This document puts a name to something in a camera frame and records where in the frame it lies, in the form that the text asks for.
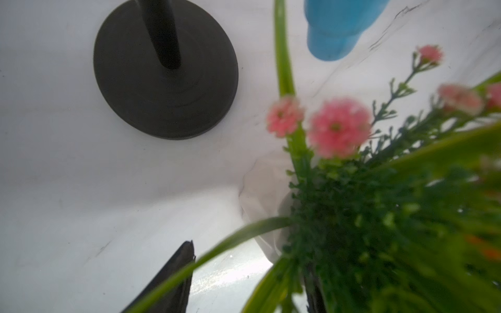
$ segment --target pink flower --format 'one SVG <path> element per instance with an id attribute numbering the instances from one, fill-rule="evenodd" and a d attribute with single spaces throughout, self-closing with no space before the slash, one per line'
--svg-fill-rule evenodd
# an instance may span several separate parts
<path id="1" fill-rule="evenodd" d="M 438 94 L 444 101 L 446 111 L 459 110 L 471 116 L 477 116 L 483 110 L 482 98 L 472 89 L 460 85 L 443 84 Z"/>
<path id="2" fill-rule="evenodd" d="M 268 131 L 283 138 L 296 131 L 298 123 L 304 119 L 305 110 L 299 107 L 299 101 L 292 96 L 285 96 L 276 101 L 266 117 Z"/>
<path id="3" fill-rule="evenodd" d="M 370 135 L 371 116 L 358 101 L 344 98 L 326 101 L 312 118 L 308 138 L 323 158 L 348 158 Z"/>
<path id="4" fill-rule="evenodd" d="M 501 83 L 492 84 L 487 86 L 487 98 L 489 108 L 501 109 Z"/>
<path id="5" fill-rule="evenodd" d="M 440 63 L 442 60 L 442 50 L 438 46 L 425 45 L 417 50 L 421 54 L 421 64 L 426 63 Z"/>

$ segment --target white backdrop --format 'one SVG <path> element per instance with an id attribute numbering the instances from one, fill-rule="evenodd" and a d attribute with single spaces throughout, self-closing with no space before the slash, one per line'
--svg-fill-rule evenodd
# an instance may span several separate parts
<path id="1" fill-rule="evenodd" d="M 243 225 L 243 175 L 283 145 L 264 123 L 277 97 L 273 3 L 193 1 L 232 40 L 238 92 L 210 132 L 167 141 L 116 116 L 94 78 L 96 33 L 122 0 L 0 0 L 1 312 L 118 312 L 184 240 L 200 255 Z M 426 108 L 440 82 L 475 84 L 501 69 L 499 0 L 391 0 L 331 63 L 307 50 L 302 1 L 288 10 L 310 113 L 331 96 L 387 99 L 417 45 L 442 45 L 445 61 L 413 81 L 421 93 L 398 102 L 402 116 Z M 226 253 L 195 274 L 188 312 L 237 312 L 269 266 L 254 241 Z"/>

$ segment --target blue bottle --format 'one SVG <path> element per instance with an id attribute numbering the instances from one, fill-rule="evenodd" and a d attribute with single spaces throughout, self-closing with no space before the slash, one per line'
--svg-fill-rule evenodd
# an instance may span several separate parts
<path id="1" fill-rule="evenodd" d="M 320 60 L 346 56 L 389 0 L 305 0 L 308 48 Z"/>

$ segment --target black stand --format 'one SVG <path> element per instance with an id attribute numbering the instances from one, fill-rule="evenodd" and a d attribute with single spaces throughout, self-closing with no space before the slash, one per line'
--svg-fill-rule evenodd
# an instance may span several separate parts
<path id="1" fill-rule="evenodd" d="M 150 293 L 158 285 L 166 281 L 169 277 L 175 274 L 178 270 L 188 265 L 195 260 L 195 250 L 193 241 L 185 241 L 181 247 L 174 253 L 170 260 L 158 272 L 153 280 L 144 288 L 132 303 L 130 303 L 122 313 L 126 313 L 133 305 L 141 300 L 145 295 Z M 147 312 L 148 313 L 186 313 L 188 306 L 188 296 L 191 287 L 191 275 L 176 289 L 168 292 L 157 303 L 155 303 Z"/>
<path id="2" fill-rule="evenodd" d="M 228 36 L 186 0 L 130 0 L 116 8 L 97 34 L 94 73 L 124 121 L 166 139 L 214 127 L 238 84 Z"/>

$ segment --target black pole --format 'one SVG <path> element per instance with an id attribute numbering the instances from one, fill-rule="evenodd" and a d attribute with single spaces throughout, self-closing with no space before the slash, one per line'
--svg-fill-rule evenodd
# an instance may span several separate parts
<path id="1" fill-rule="evenodd" d="M 160 63 L 175 70 L 181 54 L 170 0 L 136 0 Z"/>

